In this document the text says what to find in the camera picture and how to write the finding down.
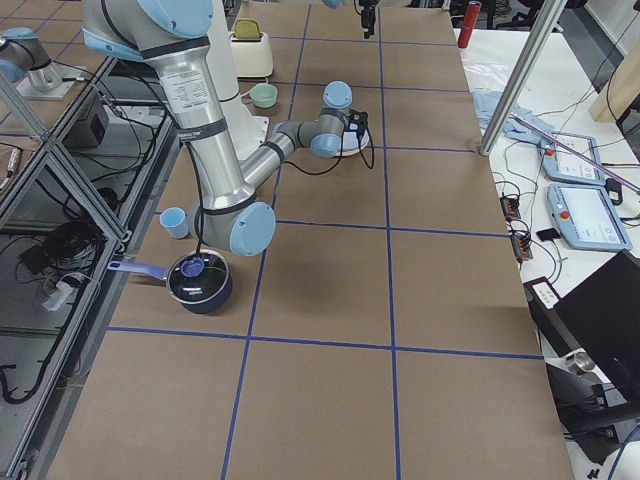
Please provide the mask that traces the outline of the red cylinder bottle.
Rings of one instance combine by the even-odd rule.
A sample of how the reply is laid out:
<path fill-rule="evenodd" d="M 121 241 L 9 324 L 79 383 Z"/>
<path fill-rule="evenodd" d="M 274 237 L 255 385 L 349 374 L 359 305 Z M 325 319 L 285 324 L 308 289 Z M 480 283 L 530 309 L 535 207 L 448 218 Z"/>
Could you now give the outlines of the red cylinder bottle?
<path fill-rule="evenodd" d="M 467 3 L 462 26 L 460 28 L 460 33 L 457 40 L 457 45 L 460 49 L 466 49 L 468 47 L 481 8 L 482 3 L 480 1 L 469 1 Z"/>

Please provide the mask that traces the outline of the black laptop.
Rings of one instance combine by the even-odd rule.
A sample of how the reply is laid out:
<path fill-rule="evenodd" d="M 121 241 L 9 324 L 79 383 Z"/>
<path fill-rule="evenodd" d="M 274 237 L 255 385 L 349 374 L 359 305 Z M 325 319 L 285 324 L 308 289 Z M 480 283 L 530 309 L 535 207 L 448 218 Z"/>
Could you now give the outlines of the black laptop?
<path fill-rule="evenodd" d="M 628 400 L 639 398 L 639 259 L 618 252 L 550 310 L 524 284 L 534 322 L 564 356 L 582 348 Z"/>

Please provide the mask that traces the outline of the lower teach pendant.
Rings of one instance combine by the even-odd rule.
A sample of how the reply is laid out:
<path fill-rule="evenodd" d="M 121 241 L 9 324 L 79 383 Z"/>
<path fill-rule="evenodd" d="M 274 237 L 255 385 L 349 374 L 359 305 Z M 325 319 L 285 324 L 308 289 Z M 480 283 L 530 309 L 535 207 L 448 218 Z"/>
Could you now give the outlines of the lower teach pendant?
<path fill-rule="evenodd" d="M 603 187 L 552 183 L 547 201 L 556 228 L 570 248 L 602 252 L 633 248 Z"/>

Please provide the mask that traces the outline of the upper teach pendant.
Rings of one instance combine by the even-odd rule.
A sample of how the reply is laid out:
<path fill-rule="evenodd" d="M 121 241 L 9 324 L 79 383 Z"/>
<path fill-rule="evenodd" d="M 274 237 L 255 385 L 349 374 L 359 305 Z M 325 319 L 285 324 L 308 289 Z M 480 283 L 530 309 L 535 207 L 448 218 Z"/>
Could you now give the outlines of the upper teach pendant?
<path fill-rule="evenodd" d="M 558 132 L 556 137 L 561 143 L 583 153 L 591 161 L 601 164 L 596 140 L 593 137 L 563 132 Z M 539 141 L 539 154 L 545 177 L 549 181 L 605 185 L 605 177 L 601 171 L 546 138 L 541 138 Z"/>

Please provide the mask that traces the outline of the teach pendant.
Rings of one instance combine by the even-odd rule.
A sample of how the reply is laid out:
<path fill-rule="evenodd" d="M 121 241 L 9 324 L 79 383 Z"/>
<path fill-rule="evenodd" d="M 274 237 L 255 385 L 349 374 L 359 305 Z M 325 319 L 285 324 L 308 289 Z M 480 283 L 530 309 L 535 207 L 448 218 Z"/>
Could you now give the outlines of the teach pendant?
<path fill-rule="evenodd" d="M 633 248 L 603 187 L 552 183 L 547 201 L 556 228 L 570 248 L 602 252 Z"/>
<path fill-rule="evenodd" d="M 563 132 L 558 132 L 556 137 L 561 143 L 583 153 L 591 161 L 601 164 L 596 140 L 593 137 Z M 605 185 L 605 177 L 601 171 L 546 138 L 541 138 L 539 141 L 539 154 L 545 177 L 549 181 Z"/>

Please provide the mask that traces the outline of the dark pot with glass lid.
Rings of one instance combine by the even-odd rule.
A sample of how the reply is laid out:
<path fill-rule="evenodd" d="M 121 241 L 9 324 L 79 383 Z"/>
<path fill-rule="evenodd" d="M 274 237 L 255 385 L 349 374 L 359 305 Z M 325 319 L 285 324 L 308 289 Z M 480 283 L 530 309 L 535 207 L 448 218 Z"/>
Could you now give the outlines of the dark pot with glass lid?
<path fill-rule="evenodd" d="M 107 268 L 146 275 L 164 282 L 170 296 L 196 314 L 218 310 L 233 290 L 230 267 L 226 259 L 213 250 L 203 249 L 183 255 L 170 267 L 111 261 Z"/>

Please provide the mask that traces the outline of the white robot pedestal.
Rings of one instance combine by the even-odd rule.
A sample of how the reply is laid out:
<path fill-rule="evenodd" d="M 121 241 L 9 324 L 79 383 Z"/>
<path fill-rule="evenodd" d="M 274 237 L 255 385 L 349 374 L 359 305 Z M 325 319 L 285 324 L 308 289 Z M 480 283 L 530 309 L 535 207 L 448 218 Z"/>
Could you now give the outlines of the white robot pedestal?
<path fill-rule="evenodd" d="M 237 157 L 244 162 L 266 139 L 269 119 L 252 115 L 242 103 L 223 2 L 213 0 L 211 4 L 213 20 L 208 30 L 210 49 L 206 61 Z"/>

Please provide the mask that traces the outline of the light blue plate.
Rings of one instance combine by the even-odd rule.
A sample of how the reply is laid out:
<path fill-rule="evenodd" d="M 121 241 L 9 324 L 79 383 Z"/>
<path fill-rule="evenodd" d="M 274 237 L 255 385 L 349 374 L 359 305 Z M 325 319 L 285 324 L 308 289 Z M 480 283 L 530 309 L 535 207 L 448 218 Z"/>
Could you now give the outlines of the light blue plate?
<path fill-rule="evenodd" d="M 354 132 L 350 132 L 348 129 L 342 134 L 342 140 L 339 142 L 339 149 L 347 148 L 364 148 L 370 143 L 369 131 L 363 136 L 357 136 Z"/>

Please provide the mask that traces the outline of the white power strip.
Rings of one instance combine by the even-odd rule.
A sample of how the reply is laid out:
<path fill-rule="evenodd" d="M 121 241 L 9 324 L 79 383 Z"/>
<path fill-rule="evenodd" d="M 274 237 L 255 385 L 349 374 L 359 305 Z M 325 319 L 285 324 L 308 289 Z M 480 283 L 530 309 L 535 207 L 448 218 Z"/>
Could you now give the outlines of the white power strip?
<path fill-rule="evenodd" d="M 559 301 L 557 292 L 546 280 L 532 283 L 531 290 L 533 291 L 535 297 L 544 305 L 547 310 L 552 309 Z"/>

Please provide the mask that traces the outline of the light blue cup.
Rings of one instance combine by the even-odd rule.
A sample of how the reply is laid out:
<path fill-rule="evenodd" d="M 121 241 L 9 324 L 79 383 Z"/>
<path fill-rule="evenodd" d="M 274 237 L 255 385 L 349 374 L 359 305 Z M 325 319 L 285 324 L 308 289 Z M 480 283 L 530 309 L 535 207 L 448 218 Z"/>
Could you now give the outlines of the light blue cup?
<path fill-rule="evenodd" d="M 186 212 L 180 207 L 170 207 L 161 212 L 159 221 L 173 239 L 184 239 L 189 236 Z"/>

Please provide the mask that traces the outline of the pink plate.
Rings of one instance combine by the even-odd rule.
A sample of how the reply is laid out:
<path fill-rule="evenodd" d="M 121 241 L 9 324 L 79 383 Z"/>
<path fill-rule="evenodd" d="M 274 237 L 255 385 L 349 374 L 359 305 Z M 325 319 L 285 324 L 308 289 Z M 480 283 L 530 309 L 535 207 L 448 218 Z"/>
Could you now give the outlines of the pink plate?
<path fill-rule="evenodd" d="M 367 147 L 351 148 L 351 149 L 343 148 L 343 149 L 339 149 L 336 152 L 335 157 L 350 157 L 354 155 L 364 154 L 366 150 L 367 150 Z"/>

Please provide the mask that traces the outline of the aluminium frame post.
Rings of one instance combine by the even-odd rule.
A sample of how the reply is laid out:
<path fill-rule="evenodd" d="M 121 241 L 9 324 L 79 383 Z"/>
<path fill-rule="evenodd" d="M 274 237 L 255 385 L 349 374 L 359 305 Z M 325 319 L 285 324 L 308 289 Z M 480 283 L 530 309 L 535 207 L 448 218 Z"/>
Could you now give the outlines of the aluminium frame post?
<path fill-rule="evenodd" d="M 566 0 L 548 0 L 543 3 L 489 125 L 482 136 L 478 147 L 480 155 L 488 156 L 496 144 L 502 128 L 511 116 L 512 109 L 566 4 Z"/>

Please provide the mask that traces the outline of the cream toaster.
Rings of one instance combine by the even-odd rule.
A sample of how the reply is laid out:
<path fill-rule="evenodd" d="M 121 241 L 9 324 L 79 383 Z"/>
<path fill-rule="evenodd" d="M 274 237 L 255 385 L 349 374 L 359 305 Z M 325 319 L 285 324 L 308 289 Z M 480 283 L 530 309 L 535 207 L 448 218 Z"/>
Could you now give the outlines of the cream toaster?
<path fill-rule="evenodd" d="M 240 78 L 269 77 L 274 71 L 270 37 L 251 18 L 239 18 L 229 32 L 236 75 Z"/>

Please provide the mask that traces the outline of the green bowl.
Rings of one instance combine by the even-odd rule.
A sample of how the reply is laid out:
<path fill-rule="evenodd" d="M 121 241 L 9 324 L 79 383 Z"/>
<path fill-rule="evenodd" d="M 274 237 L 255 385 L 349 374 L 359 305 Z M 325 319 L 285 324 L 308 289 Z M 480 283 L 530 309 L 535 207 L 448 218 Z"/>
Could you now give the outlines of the green bowl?
<path fill-rule="evenodd" d="M 278 89 L 269 83 L 256 84 L 249 90 L 252 103 L 261 109 L 273 107 L 278 99 Z"/>

